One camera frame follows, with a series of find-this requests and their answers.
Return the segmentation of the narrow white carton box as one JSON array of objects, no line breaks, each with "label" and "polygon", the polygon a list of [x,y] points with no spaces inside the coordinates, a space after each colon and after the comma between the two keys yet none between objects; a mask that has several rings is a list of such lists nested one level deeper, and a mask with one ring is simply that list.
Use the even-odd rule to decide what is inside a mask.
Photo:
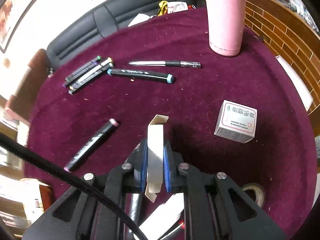
[{"label": "narrow white carton box", "polygon": [[145,196],[155,202],[163,184],[164,124],[166,115],[156,114],[148,125],[148,164]]}]

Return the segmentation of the clear black gel pen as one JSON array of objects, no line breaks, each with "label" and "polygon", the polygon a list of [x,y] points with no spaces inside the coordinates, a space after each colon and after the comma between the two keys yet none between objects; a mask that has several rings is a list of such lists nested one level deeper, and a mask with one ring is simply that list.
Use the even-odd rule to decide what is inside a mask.
[{"label": "clear black gel pen", "polygon": [[131,61],[129,65],[132,66],[163,66],[163,67],[187,67],[187,68],[201,68],[199,62],[190,61]]}]

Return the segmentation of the black marker pink cap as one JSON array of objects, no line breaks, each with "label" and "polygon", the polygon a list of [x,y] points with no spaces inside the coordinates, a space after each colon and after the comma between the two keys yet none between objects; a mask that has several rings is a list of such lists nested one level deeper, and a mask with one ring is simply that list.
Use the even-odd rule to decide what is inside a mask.
[{"label": "black marker pink cap", "polygon": [[96,148],[107,139],[120,125],[116,119],[111,118],[105,123],[85,144],[78,150],[75,156],[64,166],[67,172],[77,170],[82,163],[96,150]]}]

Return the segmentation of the small white medicine box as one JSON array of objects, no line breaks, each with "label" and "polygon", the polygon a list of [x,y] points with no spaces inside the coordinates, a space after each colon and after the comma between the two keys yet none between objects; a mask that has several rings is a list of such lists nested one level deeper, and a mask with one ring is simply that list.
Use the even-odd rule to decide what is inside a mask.
[{"label": "small white medicine box", "polygon": [[255,137],[257,113],[255,108],[224,100],[214,135],[242,144],[251,141]]}]

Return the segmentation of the maroon velvet bed cover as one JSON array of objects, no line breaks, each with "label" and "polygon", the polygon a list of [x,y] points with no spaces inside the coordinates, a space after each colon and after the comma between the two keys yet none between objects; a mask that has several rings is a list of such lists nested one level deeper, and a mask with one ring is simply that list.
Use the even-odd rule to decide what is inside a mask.
[{"label": "maroon velvet bed cover", "polygon": [[[96,57],[117,68],[130,61],[197,61],[200,69],[157,68],[174,83],[107,74],[71,95],[65,77]],[[245,143],[214,135],[224,100],[255,108],[255,137]],[[236,57],[214,53],[208,44],[205,8],[153,18],[114,33],[61,66],[41,87],[27,146],[65,166],[108,119],[119,128],[77,170],[106,174],[146,137],[156,114],[167,115],[172,149],[206,173],[225,172],[238,185],[260,184],[265,212],[291,237],[308,216],[317,180],[316,146],[303,103],[282,66],[250,29]]]}]

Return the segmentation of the black marker teal cap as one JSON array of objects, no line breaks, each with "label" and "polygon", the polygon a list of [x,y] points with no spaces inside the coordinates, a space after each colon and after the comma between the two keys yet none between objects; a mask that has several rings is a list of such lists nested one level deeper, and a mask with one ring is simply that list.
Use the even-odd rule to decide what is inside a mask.
[{"label": "black marker teal cap", "polygon": [[148,70],[110,68],[107,71],[107,73],[110,76],[121,76],[121,77],[128,77],[131,79],[157,81],[157,82],[163,82],[168,84],[172,84],[174,82],[174,77],[171,74],[153,72]]}]

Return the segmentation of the black tape roll white core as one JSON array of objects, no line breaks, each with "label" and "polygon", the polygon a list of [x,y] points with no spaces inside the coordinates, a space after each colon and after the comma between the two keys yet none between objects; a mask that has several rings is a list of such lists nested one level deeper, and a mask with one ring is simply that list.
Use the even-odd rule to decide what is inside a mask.
[{"label": "black tape roll white core", "polygon": [[249,195],[255,203],[262,208],[266,201],[266,194],[264,188],[257,183],[246,184],[242,190]]}]

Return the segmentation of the black marker yellow cap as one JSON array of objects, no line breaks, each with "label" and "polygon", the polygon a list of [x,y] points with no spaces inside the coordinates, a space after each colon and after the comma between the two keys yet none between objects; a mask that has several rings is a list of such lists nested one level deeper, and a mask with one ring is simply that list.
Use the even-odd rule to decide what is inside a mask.
[{"label": "black marker yellow cap", "polygon": [[68,93],[74,94],[77,90],[99,77],[101,74],[107,72],[110,68],[114,68],[114,60],[108,57],[103,62],[96,64],[93,68],[85,72],[84,75],[80,76],[75,82],[69,86]]}]

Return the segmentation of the black leather headboard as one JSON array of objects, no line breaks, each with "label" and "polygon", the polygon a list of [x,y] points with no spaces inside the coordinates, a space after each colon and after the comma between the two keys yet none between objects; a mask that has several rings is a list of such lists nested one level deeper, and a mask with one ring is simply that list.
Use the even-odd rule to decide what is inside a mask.
[{"label": "black leather headboard", "polygon": [[86,12],[50,42],[46,53],[53,70],[59,69],[76,55],[127,28],[138,15],[156,15],[159,2],[185,2],[198,7],[202,0],[106,0]]}]

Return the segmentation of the pink tumbler cup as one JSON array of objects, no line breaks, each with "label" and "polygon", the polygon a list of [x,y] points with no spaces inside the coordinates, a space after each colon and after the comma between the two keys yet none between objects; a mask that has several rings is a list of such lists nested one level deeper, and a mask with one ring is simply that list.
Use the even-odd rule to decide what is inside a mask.
[{"label": "pink tumbler cup", "polygon": [[222,56],[239,54],[245,26],[246,0],[206,0],[209,46]]}]

